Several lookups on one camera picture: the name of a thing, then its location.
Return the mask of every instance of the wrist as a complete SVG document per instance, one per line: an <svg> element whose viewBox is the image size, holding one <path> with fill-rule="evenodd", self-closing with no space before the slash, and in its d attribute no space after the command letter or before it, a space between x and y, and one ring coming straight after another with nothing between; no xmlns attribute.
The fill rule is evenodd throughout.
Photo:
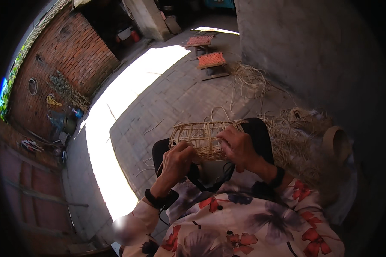
<svg viewBox="0 0 386 257"><path fill-rule="evenodd" d="M165 198L169 194L171 188L172 186L159 176L153 186L151 186L150 193L154 196L154 198Z"/></svg>
<svg viewBox="0 0 386 257"><path fill-rule="evenodd" d="M277 167L266 162L261 156L252 162L249 171L257 174L266 183L270 183L277 175Z"/></svg>

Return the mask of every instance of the red container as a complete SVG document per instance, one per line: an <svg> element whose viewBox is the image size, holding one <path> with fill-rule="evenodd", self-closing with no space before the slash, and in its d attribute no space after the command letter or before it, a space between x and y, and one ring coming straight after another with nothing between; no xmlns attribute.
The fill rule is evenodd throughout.
<svg viewBox="0 0 386 257"><path fill-rule="evenodd" d="M137 34L136 31L133 30L130 35L132 36L134 42L139 42L140 41L140 37L139 37L139 35Z"/></svg>

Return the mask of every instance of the yellow rope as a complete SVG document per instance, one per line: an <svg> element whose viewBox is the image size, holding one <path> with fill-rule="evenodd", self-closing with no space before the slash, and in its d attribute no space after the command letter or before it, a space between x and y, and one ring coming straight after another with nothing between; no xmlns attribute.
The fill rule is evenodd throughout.
<svg viewBox="0 0 386 257"><path fill-rule="evenodd" d="M46 98L46 102L47 102L47 108L50 108L51 105L62 106L61 103L59 103L56 100L54 100L54 96L53 95L48 95L47 98Z"/></svg>

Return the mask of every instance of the floral blouse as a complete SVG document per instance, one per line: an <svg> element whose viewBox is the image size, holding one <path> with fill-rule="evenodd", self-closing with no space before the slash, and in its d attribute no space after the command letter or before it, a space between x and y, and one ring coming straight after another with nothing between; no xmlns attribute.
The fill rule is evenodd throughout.
<svg viewBox="0 0 386 257"><path fill-rule="evenodd" d="M179 188L176 186L174 190L179 189L178 193L182 193L181 200L173 204L168 213L171 226L164 240L157 243L153 237L146 235L139 245L122 247L121 256L344 255L343 242L324 218L316 190L310 190L300 180L294 179L280 196L282 203L276 203L251 194L251 185L241 181L256 184L260 179L248 171L244 173L234 172L231 180L215 194L205 194L204 197L204 193L197 192L197 196L193 196L196 201L188 201L180 191L180 188L189 188L188 179L187 184L185 181L178 184ZM158 210L143 201L129 215L143 220L148 233L154 231L158 222Z"/></svg>

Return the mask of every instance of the hand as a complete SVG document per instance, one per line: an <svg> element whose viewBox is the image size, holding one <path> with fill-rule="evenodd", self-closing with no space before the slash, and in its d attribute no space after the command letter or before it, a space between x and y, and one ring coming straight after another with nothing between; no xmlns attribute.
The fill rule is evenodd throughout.
<svg viewBox="0 0 386 257"><path fill-rule="evenodd" d="M150 189L154 197L165 197L187 175L196 150L186 141L179 142L163 155L162 173Z"/></svg>
<svg viewBox="0 0 386 257"><path fill-rule="evenodd" d="M268 172L274 173L274 165L266 162L263 157L256 153L249 134L238 131L230 125L219 132L216 137L221 139L221 148L226 153L227 158L236 164L237 172L240 173L246 169L258 174L266 181L270 180L272 176L274 178L275 174L267 174Z"/></svg>

